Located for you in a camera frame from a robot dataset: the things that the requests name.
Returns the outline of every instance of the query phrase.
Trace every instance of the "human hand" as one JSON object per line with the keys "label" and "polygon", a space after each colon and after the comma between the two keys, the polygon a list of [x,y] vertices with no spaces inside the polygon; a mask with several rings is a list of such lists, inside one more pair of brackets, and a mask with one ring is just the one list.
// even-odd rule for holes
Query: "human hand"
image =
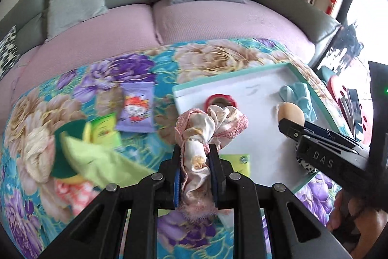
{"label": "human hand", "polygon": [[[334,200],[334,210],[331,212],[329,221],[327,222],[327,229],[333,231],[337,229],[342,222],[342,214],[340,211],[341,203],[343,199],[342,190],[337,193]],[[352,198],[348,203],[348,209],[351,216],[355,215],[361,210],[363,203],[357,199]],[[356,227],[360,231],[361,237],[358,244],[350,253],[353,259],[362,259],[372,248],[377,238],[380,236],[385,225],[388,222],[388,214],[381,211],[376,211],[372,207],[367,207],[365,210],[354,220]]]}

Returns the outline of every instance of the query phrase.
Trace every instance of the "purple snack package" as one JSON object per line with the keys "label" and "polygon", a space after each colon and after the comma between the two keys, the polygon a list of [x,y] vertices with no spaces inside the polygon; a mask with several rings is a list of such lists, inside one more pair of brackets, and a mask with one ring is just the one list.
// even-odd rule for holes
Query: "purple snack package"
{"label": "purple snack package", "polygon": [[153,120],[154,83],[139,81],[121,83],[124,92],[124,107],[116,124],[123,132],[155,132]]}

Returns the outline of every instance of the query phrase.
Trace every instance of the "pink sofa cushion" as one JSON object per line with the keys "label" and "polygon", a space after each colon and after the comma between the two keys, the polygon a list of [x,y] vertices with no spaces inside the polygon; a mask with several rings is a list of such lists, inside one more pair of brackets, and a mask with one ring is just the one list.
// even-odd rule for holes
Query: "pink sofa cushion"
{"label": "pink sofa cushion", "polygon": [[19,97],[52,77],[104,58],[159,46],[151,7],[145,4],[110,9],[43,44],[19,80]]}
{"label": "pink sofa cushion", "polygon": [[195,40],[255,37],[285,45],[309,62],[315,46],[291,21],[251,0],[246,4],[216,0],[154,5],[156,34],[163,44]]}
{"label": "pink sofa cushion", "polygon": [[29,50],[23,54],[16,65],[9,70],[9,72],[0,81],[0,146],[1,135],[3,134],[5,123],[8,120],[8,116],[11,109],[18,97],[15,97],[14,91],[16,84],[29,62],[35,56],[38,51],[38,46]]}

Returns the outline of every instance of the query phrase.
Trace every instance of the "teal cloth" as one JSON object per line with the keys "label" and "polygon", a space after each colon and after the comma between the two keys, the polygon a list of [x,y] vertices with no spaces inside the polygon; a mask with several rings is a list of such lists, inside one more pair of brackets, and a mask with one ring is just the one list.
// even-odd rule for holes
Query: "teal cloth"
{"label": "teal cloth", "polygon": [[306,121],[314,122],[317,119],[307,84],[294,83],[291,86],[285,85],[280,88],[279,95],[284,102],[291,102],[301,108]]}

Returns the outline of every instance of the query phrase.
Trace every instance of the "sofa armrest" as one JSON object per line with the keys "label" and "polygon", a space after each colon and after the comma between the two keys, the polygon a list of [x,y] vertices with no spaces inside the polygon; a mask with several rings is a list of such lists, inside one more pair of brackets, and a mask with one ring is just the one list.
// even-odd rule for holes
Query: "sofa armrest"
{"label": "sofa armrest", "polygon": [[341,24],[304,0],[255,0],[298,26],[315,45],[335,35]]}

